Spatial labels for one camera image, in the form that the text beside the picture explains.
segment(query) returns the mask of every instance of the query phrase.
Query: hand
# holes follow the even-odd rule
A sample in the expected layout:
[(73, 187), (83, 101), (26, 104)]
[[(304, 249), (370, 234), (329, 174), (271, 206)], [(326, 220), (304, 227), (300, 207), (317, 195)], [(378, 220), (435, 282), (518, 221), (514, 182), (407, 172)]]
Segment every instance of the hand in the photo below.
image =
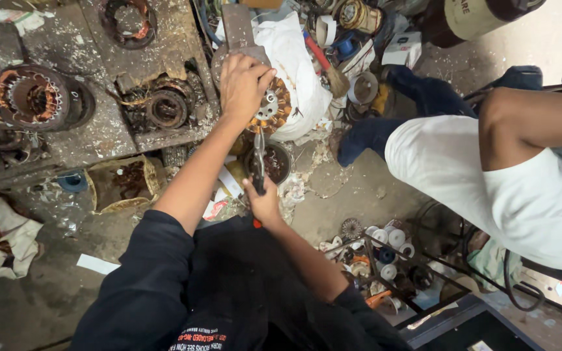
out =
[(250, 200), (253, 215), (257, 218), (264, 228), (272, 231), (273, 228), (285, 224), (281, 212), (279, 212), (279, 202), (277, 197), (277, 186), (268, 176), (263, 180), (263, 189), (266, 190), (264, 196), (257, 194), (252, 180), (244, 179), (244, 190)]
[(277, 70), (244, 54), (228, 55), (222, 64), (221, 108), (240, 127), (245, 127), (259, 110)]

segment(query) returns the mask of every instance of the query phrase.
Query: white shirt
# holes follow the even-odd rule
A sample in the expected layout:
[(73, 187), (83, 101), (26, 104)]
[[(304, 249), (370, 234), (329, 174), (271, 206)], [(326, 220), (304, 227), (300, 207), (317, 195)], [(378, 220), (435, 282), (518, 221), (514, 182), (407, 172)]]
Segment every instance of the white shirt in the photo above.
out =
[(562, 148), (518, 165), (483, 172), (478, 120), (412, 119), (389, 137), (394, 177), (443, 203), (507, 249), (562, 269)]

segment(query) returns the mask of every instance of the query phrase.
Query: red handle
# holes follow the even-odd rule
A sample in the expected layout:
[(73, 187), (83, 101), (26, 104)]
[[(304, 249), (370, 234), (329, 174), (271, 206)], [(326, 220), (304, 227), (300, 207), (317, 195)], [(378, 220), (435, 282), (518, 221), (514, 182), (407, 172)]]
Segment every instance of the red handle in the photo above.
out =
[(307, 46), (314, 52), (314, 55), (316, 55), (316, 59), (318, 60), (318, 62), (320, 62), (320, 65), (322, 65), (322, 68), (325, 71), (329, 67), (331, 67), (331, 62), (329, 62), (327, 60), (327, 57), (324, 56), (324, 52), (322, 52), (322, 49), (320, 49), (320, 46), (318, 46), (318, 44), (316, 44), (316, 42), (312, 39), (311, 36), (309, 36), (309, 35), (305, 36), (305, 43), (307, 43)]

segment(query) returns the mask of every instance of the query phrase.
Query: concrete floor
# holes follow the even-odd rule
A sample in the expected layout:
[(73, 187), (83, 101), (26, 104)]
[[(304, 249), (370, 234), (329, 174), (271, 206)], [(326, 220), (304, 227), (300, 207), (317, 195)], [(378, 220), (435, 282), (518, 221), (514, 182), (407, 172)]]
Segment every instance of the concrete floor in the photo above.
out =
[[(416, 67), (419, 74), (442, 77), (463, 93), (472, 92), (515, 64), (536, 64), (545, 84), (558, 84), (562, 75), (562, 1), (548, 0), (540, 10), (479, 40), (451, 49), (426, 45)], [(312, 154), (322, 150), (316, 142), (296, 148), (297, 172), (310, 171)], [(333, 161), (317, 165), (311, 174), (305, 200), (295, 208), (292, 226), (310, 243), (337, 235), (341, 223), (355, 217), (365, 226), (384, 225), (390, 219), (410, 217), (427, 198), (394, 179), (374, 152), (366, 151), (351, 169)], [(37, 240), (46, 252), (33, 262), (23, 279), (0, 279), (0, 342), (6, 350), (29, 350), (70, 336), (77, 321), (96, 298), (103, 275), (76, 267), (80, 254), (117, 263), (144, 207), (116, 214), (87, 216), (80, 220), (75, 238), (63, 237), (50, 213), (59, 199), (45, 203), (26, 189), (9, 195), (30, 209), (28, 215), (45, 226)], [(87, 195), (77, 202), (89, 210)], [(548, 351), (562, 351), (562, 312), (542, 307), (525, 314), (497, 293), (489, 303)]]

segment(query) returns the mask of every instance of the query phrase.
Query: person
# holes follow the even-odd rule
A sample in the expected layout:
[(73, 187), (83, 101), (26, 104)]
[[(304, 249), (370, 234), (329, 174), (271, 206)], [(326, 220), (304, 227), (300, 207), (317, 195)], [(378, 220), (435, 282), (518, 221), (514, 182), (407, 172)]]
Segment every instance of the person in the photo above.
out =
[(411, 350), (339, 268), (245, 181), (254, 216), (196, 230), (223, 160), (276, 70), (227, 56), (222, 116), (134, 229), (70, 350)]
[(539, 91), (541, 71), (527, 67), (496, 82), (529, 90), (491, 89), (478, 118), (448, 83), (391, 68), (387, 81), (420, 117), (358, 121), (340, 142), (340, 165), (372, 149), (394, 177), (507, 249), (562, 269), (562, 93)]

